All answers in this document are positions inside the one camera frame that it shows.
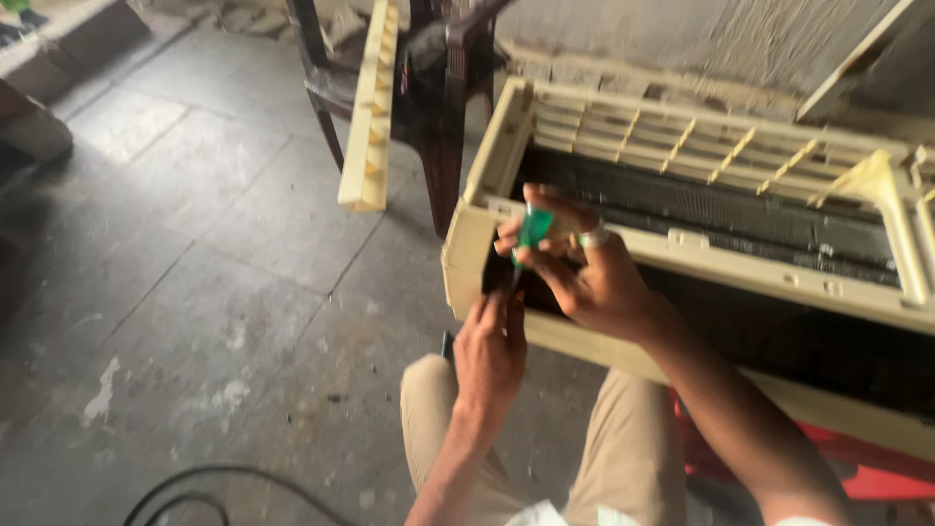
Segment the hand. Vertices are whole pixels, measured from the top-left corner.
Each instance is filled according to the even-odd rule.
[[[555,221],[566,222],[576,232],[586,233],[598,225],[597,216],[581,203],[559,197],[541,184],[523,187],[527,202],[541,210],[551,210]],[[496,252],[509,256],[517,243],[523,218],[518,217],[497,229]],[[551,231],[538,250],[519,248],[516,259],[545,281],[562,311],[588,329],[599,330],[639,343],[659,329],[671,307],[642,281],[624,240],[611,233],[607,242],[583,249],[574,233]],[[575,273],[559,257],[574,259],[585,266]]]
[[[454,411],[490,444],[519,392],[525,357],[523,303],[505,290],[481,296],[454,341]]]

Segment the black cable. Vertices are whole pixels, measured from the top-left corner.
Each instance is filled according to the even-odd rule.
[[[286,488],[291,491],[294,495],[305,501],[308,505],[315,508],[316,511],[327,517],[333,523],[338,526],[356,526],[353,522],[342,517],[337,511],[331,509],[327,504],[318,499],[318,497],[312,495],[304,488],[298,485],[298,483],[285,478],[283,476],[275,475],[270,472],[264,471],[260,468],[254,468],[248,465],[241,464],[209,464],[205,466],[197,466],[194,468],[187,469],[176,473],[175,475],[170,476],[163,482],[156,485],[155,488],[150,489],[148,493],[143,495],[143,498],[139,500],[137,505],[133,507],[133,510],[130,511],[130,514],[127,515],[126,520],[123,522],[123,526],[132,526],[133,522],[137,519],[139,514],[143,511],[143,508],[147,504],[152,502],[161,492],[165,489],[168,489],[176,484],[183,482],[186,479],[205,474],[234,474],[234,475],[250,475],[263,478],[269,482],[276,484],[281,488]],[[151,516],[147,519],[145,526],[152,526],[156,521],[169,509],[175,507],[178,504],[188,502],[188,501],[198,501],[212,507],[221,518],[221,523],[223,526],[229,526],[230,520],[227,517],[227,512],[224,509],[224,505],[221,501],[215,498],[213,495],[210,495],[201,491],[187,491],[177,495],[176,497],[170,499],[165,504],[161,505]]]

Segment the finger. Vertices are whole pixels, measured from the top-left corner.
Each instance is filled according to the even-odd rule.
[[[503,317],[505,315],[504,311],[509,297],[510,293],[504,288],[499,288],[491,293],[490,298],[487,300],[487,305],[483,309],[483,314],[481,314],[481,321],[478,323],[478,327],[484,330],[502,328]]]
[[[496,234],[500,237],[500,239],[508,238],[510,236],[515,238],[516,234],[519,233],[521,226],[523,226],[523,216],[517,215],[516,217],[510,219],[510,221],[507,221],[503,225],[498,226],[496,228]]]
[[[507,344],[514,353],[522,353],[523,358],[525,358],[527,349],[523,326],[524,320],[525,307],[523,302],[518,296],[513,296],[507,306]]]
[[[568,254],[568,249],[570,245],[568,244],[568,238],[562,240],[549,240],[545,239],[539,241],[539,251],[547,252],[556,257],[564,257]]]
[[[568,258],[577,261],[582,265],[587,265],[587,256],[584,254],[584,248],[578,242],[578,236],[568,236]]]
[[[465,324],[461,327],[461,330],[474,327],[481,321],[481,315],[483,314],[484,308],[487,306],[487,296],[481,295],[474,301],[474,304],[471,305],[470,312],[467,313],[467,318],[465,318]]]
[[[636,271],[636,264],[626,249],[624,239],[614,232],[598,246],[583,249],[588,265],[604,271]]]
[[[568,197],[555,194],[551,186],[526,183],[523,185],[526,202],[541,210],[551,210],[556,216],[571,222],[578,232],[590,232],[597,226],[597,214],[590,207]]]
[[[500,238],[494,241],[494,250],[501,257],[506,257],[510,255],[510,252],[513,248],[519,243],[516,239],[516,236],[509,236],[506,238]]]
[[[516,251],[516,260],[542,278],[555,293],[559,304],[568,305],[576,297],[578,281],[575,273],[557,257],[523,247]]]

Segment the green screwdriver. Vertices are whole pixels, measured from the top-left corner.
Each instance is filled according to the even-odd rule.
[[[517,236],[516,248],[527,246],[533,250],[539,249],[539,242],[545,239],[549,227],[552,226],[554,214],[552,211],[540,210],[530,203],[526,203],[526,210],[523,214],[523,224],[520,226],[520,233]],[[516,248],[513,249],[511,259],[513,260],[513,281],[511,290],[516,290],[520,282],[520,276],[523,275],[525,268],[516,261]]]

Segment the brown plastic chair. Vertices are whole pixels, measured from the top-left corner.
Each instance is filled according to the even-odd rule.
[[[391,137],[409,144],[422,158],[435,232],[448,233],[458,200],[464,149],[465,105],[483,94],[486,116],[494,104],[494,72],[506,63],[495,51],[497,13],[511,0],[494,0],[467,17],[443,24],[446,0],[410,0],[410,29],[396,46]],[[343,169],[344,156],[332,115],[350,120],[360,69],[361,49],[329,57],[313,0],[287,0],[306,70],[306,91],[328,148]],[[415,71],[405,50],[415,42],[443,38],[440,64]]]

